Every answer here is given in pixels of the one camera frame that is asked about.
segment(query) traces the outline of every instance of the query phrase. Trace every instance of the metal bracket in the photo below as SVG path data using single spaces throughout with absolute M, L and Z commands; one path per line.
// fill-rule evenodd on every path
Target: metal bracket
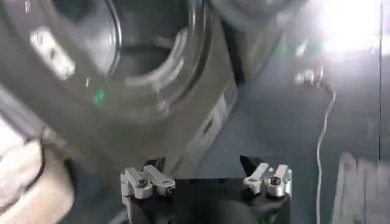
M 130 167 L 121 173 L 121 193 L 125 197 L 134 196 L 136 199 L 147 199 L 153 194 L 153 185 L 135 168 Z
M 158 194 L 165 197 L 172 197 L 176 187 L 175 181 L 165 177 L 154 166 L 144 166 L 143 173 L 145 178 L 152 182 L 157 188 Z
M 261 193 L 261 186 L 263 185 L 264 175 L 268 167 L 268 163 L 261 163 L 251 176 L 244 178 L 244 185 L 248 186 L 253 194 L 257 195 Z
M 291 196 L 292 174 L 287 165 L 279 165 L 275 174 L 267 179 L 267 193 L 274 197 Z

